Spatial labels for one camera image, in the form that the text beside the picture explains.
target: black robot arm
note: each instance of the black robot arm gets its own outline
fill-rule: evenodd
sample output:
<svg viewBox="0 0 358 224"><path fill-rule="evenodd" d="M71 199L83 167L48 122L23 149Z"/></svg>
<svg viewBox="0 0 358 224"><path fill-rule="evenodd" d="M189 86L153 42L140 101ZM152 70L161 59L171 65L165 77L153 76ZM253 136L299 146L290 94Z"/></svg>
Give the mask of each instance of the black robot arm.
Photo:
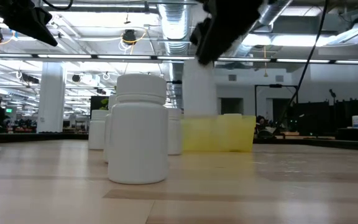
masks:
<svg viewBox="0 0 358 224"><path fill-rule="evenodd" d="M197 24L190 42L197 46L196 56L200 64L215 61L241 35L246 34L259 18L263 0L224 1L197 0L211 14Z"/></svg>
<svg viewBox="0 0 358 224"><path fill-rule="evenodd" d="M52 15L36 7L31 0L0 0L0 17L10 29L57 46L57 41L46 27Z"/></svg>

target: ductwork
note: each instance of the ductwork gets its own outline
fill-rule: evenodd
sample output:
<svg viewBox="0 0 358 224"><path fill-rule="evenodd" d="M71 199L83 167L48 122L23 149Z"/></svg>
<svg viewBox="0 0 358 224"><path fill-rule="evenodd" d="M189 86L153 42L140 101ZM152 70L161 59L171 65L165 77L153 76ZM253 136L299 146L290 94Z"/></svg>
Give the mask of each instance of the ductwork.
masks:
<svg viewBox="0 0 358 224"><path fill-rule="evenodd" d="M43 7L48 12L61 12L49 6ZM156 6L149 6L148 4L99 4L99 3L74 3L68 12L122 12L122 13L151 13L158 14Z"/></svg>
<svg viewBox="0 0 358 224"><path fill-rule="evenodd" d="M164 39L183 40L189 33L189 6L184 4L161 4L158 6L161 15ZM186 55L188 44L183 42L165 43L167 54Z"/></svg>
<svg viewBox="0 0 358 224"><path fill-rule="evenodd" d="M269 0L260 14L259 23L264 26L272 25L293 0Z"/></svg>
<svg viewBox="0 0 358 224"><path fill-rule="evenodd" d="M292 1L293 0L268 0L267 5L260 14L259 20L251 27L250 31L258 26L272 25L281 13L283 13L283 11L292 3ZM246 57L254 47L242 44L242 41L247 37L247 35L248 34L237 40L237 49L233 54L231 54L233 57Z"/></svg>
<svg viewBox="0 0 358 224"><path fill-rule="evenodd" d="M161 25L164 39L185 40L189 34L190 7L186 4L161 4L158 5L161 15ZM189 45L187 42L166 42L165 49L168 55L187 55ZM181 80L183 64L171 63L170 77L172 80ZM172 100L176 106L182 107L181 86L172 85Z"/></svg>

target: white pillar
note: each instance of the white pillar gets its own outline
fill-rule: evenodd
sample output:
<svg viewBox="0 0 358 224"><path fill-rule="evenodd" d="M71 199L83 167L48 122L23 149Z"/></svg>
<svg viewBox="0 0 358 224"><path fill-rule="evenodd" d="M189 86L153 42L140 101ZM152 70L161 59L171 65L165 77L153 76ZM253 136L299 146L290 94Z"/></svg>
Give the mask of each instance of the white pillar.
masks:
<svg viewBox="0 0 358 224"><path fill-rule="evenodd" d="M182 81L185 116L218 115L218 98L212 63L202 66L197 59L186 61Z"/></svg>
<svg viewBox="0 0 358 224"><path fill-rule="evenodd" d="M61 63L42 64L37 132L63 131L67 74Z"/></svg>

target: translucent yellow block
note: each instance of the translucent yellow block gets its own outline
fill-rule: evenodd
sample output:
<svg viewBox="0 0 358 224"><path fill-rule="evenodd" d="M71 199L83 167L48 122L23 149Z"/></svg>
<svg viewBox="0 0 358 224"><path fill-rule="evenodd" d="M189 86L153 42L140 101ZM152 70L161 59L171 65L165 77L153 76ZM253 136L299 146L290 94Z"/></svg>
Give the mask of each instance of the translucent yellow block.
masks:
<svg viewBox="0 0 358 224"><path fill-rule="evenodd" d="M182 120L185 152L252 152L255 116L225 114Z"/></svg>

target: plastic jar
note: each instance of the plastic jar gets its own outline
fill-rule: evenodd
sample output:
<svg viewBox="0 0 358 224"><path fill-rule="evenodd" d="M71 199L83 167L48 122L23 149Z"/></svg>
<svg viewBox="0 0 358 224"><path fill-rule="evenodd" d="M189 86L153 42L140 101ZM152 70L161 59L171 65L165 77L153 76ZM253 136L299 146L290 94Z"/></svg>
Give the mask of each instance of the plastic jar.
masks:
<svg viewBox="0 0 358 224"><path fill-rule="evenodd" d="M122 75L112 109L109 179L122 184L151 184L168 175L167 84L152 75Z"/></svg>
<svg viewBox="0 0 358 224"><path fill-rule="evenodd" d="M352 127L358 129L358 115L352 116Z"/></svg>
<svg viewBox="0 0 358 224"><path fill-rule="evenodd" d="M92 150L103 150L104 148L104 124L109 111L93 110L91 122L89 123L88 148Z"/></svg>
<svg viewBox="0 0 358 224"><path fill-rule="evenodd" d="M180 155L183 151L181 138L181 109L168 108L168 155Z"/></svg>
<svg viewBox="0 0 358 224"><path fill-rule="evenodd" d="M112 119L111 119L111 111L113 106L117 103L116 95L109 97L109 114L106 116L106 125L104 130L104 150L103 150L103 159L105 162L109 162L108 152L111 150L111 127L112 127Z"/></svg>

